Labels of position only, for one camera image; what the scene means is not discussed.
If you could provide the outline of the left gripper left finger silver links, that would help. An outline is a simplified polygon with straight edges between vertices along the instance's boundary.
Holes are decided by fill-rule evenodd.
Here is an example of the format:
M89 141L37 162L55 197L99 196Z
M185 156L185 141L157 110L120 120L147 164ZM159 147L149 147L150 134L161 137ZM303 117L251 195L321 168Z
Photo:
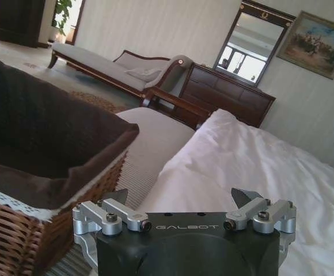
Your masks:
M82 250L84 259L92 268L98 267L96 240L93 232L101 231L105 236L117 236L126 226L131 232L148 232L151 222L146 213L137 212L123 204L128 190L122 189L108 194L97 203L85 201L73 207L74 242Z

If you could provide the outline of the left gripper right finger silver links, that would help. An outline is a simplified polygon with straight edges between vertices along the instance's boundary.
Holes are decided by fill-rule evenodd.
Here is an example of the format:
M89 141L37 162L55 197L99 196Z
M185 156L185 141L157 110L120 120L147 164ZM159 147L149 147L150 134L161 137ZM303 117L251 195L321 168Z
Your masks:
M296 206L288 200L272 203L255 191L237 188L231 189L231 196L238 209L226 213L225 229L244 230L251 220L257 233L270 234L274 230L279 231L279 262L284 262L289 245L295 241Z

